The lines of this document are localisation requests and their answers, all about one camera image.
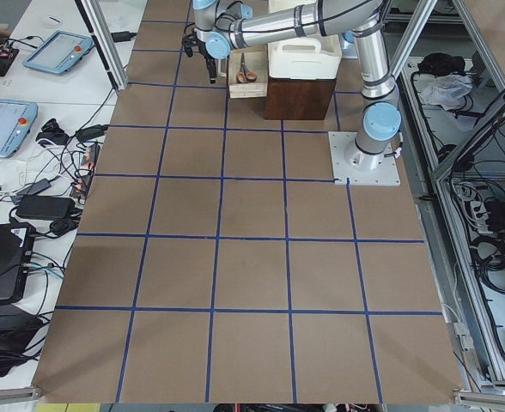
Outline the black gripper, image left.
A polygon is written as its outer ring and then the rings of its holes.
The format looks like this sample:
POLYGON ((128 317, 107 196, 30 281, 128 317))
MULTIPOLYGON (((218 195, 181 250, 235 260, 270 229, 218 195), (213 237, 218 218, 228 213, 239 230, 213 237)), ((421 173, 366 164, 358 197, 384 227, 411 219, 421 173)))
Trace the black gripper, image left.
POLYGON ((217 80, 216 60, 211 57, 206 48, 206 40, 210 33, 210 29, 203 30, 197 28, 195 23, 189 23, 184 28, 181 44, 187 57, 192 58, 194 50, 197 50, 199 54, 206 58, 209 81, 210 84, 214 84, 217 80))

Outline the silver robot arm, image left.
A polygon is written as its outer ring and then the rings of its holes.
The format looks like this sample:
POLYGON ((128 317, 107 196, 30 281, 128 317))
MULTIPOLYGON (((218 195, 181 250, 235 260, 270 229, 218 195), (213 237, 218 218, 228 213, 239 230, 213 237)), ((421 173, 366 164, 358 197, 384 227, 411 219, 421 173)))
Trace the silver robot arm, image left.
POLYGON ((381 33, 381 7, 380 1, 316 1, 254 16, 242 1, 195 1, 194 21, 184 29, 181 44, 187 56, 199 52, 204 57, 214 81, 216 61, 228 58, 233 50, 350 31, 362 71, 363 119, 344 158, 366 172, 381 164, 401 123, 395 77, 381 33))

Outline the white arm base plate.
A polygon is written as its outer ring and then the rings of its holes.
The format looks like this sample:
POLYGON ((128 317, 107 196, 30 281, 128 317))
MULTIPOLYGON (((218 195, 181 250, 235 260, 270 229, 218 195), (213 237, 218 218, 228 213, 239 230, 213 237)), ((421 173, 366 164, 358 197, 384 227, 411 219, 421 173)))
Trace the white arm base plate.
POLYGON ((382 154, 364 154, 356 146, 356 133, 330 131, 329 149, 336 185, 399 186, 397 161, 390 144, 382 154))

